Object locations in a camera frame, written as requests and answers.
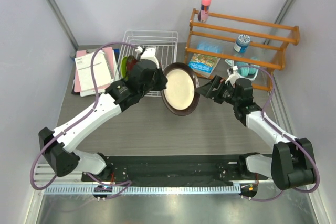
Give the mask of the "brown rimmed cream plate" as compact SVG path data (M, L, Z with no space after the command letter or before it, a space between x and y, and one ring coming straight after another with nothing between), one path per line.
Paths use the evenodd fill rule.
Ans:
M200 87L196 73L186 64L175 62L164 70L166 88L161 91L167 109L175 115L187 116L198 106Z

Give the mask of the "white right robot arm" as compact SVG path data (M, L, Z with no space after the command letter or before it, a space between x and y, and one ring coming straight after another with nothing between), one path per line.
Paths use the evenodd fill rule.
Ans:
M272 147L271 157L262 154L246 156L237 166L239 177L250 179L256 173L272 179L280 190L302 191L303 186L312 185L307 192L316 191L320 174L312 143L289 134L273 122L265 108L254 102L252 81L240 77L238 69L238 66L229 68L227 80L215 76L195 91L218 104L232 105L236 119Z

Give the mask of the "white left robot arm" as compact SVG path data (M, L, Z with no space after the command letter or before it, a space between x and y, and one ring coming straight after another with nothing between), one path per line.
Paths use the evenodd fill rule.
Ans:
M107 158L79 151L77 146L106 121L137 104L147 93L165 89L166 84L156 48L147 47L126 78L112 82L94 104L54 130L43 128L39 132L40 148L56 176L80 171L107 181L112 174Z

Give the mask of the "orange wooden shelf rack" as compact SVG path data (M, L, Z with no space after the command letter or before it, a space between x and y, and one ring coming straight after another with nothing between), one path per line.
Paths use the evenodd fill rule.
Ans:
M225 72L228 61L258 65L273 75L276 70L284 70L287 47L301 39L299 26L217 13L210 13L203 23L198 21L198 14L199 10L192 10L184 62L194 54L221 59L211 77Z

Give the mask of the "blue paperback book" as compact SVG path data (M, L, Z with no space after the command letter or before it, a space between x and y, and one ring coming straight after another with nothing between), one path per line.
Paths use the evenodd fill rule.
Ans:
M209 78L219 62L220 58L194 53L188 66L195 73Z

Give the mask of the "dark red patterned plate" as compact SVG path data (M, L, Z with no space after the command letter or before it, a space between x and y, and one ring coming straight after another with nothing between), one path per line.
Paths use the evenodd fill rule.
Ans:
M127 57L127 61L126 61L126 76L128 77L130 74L130 71L133 69L133 67L135 66L135 64L137 63L137 59L135 56L128 56Z

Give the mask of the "clear blue plastic box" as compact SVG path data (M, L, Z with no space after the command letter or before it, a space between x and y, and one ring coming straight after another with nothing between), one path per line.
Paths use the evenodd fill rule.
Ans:
M198 50L207 51L207 52L213 52L220 54L222 52L222 48L216 44L210 43L210 42L200 42L197 45Z

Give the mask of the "green plate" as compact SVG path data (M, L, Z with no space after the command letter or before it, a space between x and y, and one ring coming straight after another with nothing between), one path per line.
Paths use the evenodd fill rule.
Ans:
M124 57L121 61L120 72L121 72L122 79L128 78L127 61L128 61L128 57Z

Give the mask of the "teal cat ear headphones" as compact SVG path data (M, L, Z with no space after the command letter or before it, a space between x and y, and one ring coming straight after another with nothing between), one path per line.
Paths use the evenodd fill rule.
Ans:
M253 68L251 64L248 64L246 62L240 62L240 61L233 61L225 59L225 62L230 66L238 66L240 67L238 69L238 74L240 77L247 78L251 81L254 81L258 75L258 69Z

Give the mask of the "blue lidded jar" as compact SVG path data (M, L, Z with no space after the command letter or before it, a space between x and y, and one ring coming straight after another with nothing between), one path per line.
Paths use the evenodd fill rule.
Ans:
M234 50L238 53L244 53L251 42L248 35L240 34L234 44Z

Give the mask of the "dark blue notebook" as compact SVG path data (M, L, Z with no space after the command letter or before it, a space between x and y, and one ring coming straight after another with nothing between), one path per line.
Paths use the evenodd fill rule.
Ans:
M114 52L115 62L117 63L118 60L119 60L119 57L120 57L120 49L115 48L115 49L113 50L113 52Z

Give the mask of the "pink capped bottle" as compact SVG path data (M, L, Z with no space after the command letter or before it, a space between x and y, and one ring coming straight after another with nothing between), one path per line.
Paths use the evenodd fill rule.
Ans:
M209 7L211 5L212 0L201 0L201 9L198 13L198 21L206 22L209 17Z

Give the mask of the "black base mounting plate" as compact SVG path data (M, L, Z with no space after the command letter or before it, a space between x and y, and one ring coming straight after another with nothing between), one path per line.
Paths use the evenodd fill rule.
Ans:
M101 182L127 180L138 187L231 186L234 181L266 180L243 168L241 155L109 156Z

